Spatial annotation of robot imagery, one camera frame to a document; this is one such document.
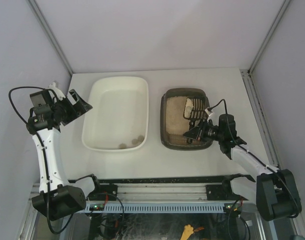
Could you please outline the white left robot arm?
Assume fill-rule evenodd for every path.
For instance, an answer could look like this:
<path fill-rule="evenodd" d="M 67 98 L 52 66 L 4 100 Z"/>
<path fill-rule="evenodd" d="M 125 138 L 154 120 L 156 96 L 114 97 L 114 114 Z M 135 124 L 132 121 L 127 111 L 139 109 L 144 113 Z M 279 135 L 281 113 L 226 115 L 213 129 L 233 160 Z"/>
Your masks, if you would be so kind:
<path fill-rule="evenodd" d="M 61 126 L 66 126 L 93 107 L 75 90 L 69 91 L 75 103 L 52 82 L 48 88 L 30 94 L 26 128 L 34 141 L 39 164 L 39 194 L 32 198 L 33 207 L 50 221 L 56 221 L 86 208 L 86 200 L 96 189 L 94 174 L 68 179 L 61 149 Z"/>

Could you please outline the black litter scoop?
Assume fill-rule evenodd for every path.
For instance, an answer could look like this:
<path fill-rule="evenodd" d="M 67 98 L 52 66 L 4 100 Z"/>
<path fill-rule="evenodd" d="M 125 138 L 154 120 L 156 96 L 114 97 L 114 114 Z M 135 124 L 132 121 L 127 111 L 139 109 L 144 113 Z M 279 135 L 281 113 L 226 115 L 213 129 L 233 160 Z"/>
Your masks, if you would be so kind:
<path fill-rule="evenodd" d="M 206 108 L 208 107 L 208 99 L 206 97 L 195 96 L 195 97 L 188 97 L 193 102 L 193 110 L 191 112 L 190 118 L 184 118 L 184 111 L 183 111 L 183 118 L 188 120 L 188 131 L 196 127 L 200 120 L 207 119 L 208 114 L 206 112 Z M 187 143 L 191 144 L 193 139 L 187 138 Z"/>

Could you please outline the pale clump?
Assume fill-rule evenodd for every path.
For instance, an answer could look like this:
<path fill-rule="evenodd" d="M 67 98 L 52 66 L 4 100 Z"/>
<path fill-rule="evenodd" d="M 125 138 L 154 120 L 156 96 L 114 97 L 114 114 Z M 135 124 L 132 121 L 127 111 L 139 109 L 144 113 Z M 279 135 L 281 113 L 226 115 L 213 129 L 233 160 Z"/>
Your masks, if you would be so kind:
<path fill-rule="evenodd" d="M 184 118 L 189 119 L 194 108 L 193 101 L 190 98 L 186 99 L 185 108 L 184 108 Z"/>

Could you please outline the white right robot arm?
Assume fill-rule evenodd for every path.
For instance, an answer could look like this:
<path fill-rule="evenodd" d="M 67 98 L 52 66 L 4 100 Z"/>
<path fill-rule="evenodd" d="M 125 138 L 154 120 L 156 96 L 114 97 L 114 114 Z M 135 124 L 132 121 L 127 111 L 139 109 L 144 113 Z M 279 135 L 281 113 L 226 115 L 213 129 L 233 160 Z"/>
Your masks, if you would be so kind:
<path fill-rule="evenodd" d="M 230 178 L 231 193 L 254 203 L 265 221 L 296 218 L 302 211 L 301 200 L 293 173 L 264 163 L 252 153 L 237 135 L 231 114 L 220 115 L 218 125 L 203 119 L 184 133 L 184 137 L 205 142 L 217 141 L 220 151 L 240 165 L 252 179 L 237 174 Z"/>

